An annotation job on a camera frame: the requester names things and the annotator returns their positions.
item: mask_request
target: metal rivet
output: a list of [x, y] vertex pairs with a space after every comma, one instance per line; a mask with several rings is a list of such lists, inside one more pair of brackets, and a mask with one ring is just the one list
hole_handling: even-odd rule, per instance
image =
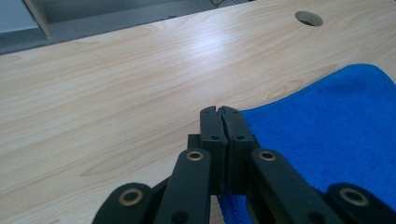
[[[132, 200], [125, 198], [127, 194], [134, 193], [136, 195]], [[143, 199], [143, 192], [140, 189], [126, 189], [119, 197], [119, 202], [123, 206], [131, 206], [139, 203]]]
[[356, 206], [366, 206], [369, 204], [369, 200], [362, 193], [355, 189], [344, 188], [340, 190], [341, 197]]
[[199, 151], [192, 151], [187, 153], [187, 159], [189, 159], [190, 161], [200, 161], [203, 158], [204, 154]]
[[262, 151], [259, 153], [259, 157], [265, 161], [274, 161], [276, 159], [276, 155], [270, 151]]

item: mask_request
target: blue towel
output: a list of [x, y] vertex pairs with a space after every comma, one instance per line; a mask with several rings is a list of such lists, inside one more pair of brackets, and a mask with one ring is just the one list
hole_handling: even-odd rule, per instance
[[[378, 67], [347, 66], [243, 116], [312, 187], [355, 184], [396, 210], [396, 86]], [[219, 205], [227, 224], [251, 223], [244, 196]]]

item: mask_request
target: blue cloth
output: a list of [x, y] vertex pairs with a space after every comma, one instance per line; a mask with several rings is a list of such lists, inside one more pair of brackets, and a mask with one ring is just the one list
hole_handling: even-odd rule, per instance
[[[396, 86], [378, 67], [347, 66], [243, 116], [312, 187], [355, 184], [396, 210]], [[227, 224], [251, 223], [245, 197], [219, 204]]]

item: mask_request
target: wooden table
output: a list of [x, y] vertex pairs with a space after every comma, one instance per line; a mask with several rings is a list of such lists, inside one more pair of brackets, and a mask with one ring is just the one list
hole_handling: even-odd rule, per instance
[[0, 222], [90, 223], [116, 187], [171, 174], [202, 108], [264, 105], [351, 63], [396, 80], [395, 55], [392, 0], [260, 0], [1, 56]]

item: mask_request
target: light wood grain surface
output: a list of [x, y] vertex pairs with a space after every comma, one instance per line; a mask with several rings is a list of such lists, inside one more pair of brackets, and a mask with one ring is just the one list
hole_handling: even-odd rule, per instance
[[264, 105], [351, 63], [396, 80], [395, 55], [393, 0], [261, 0], [1, 56], [0, 222], [90, 223], [116, 187], [171, 174], [202, 108]]

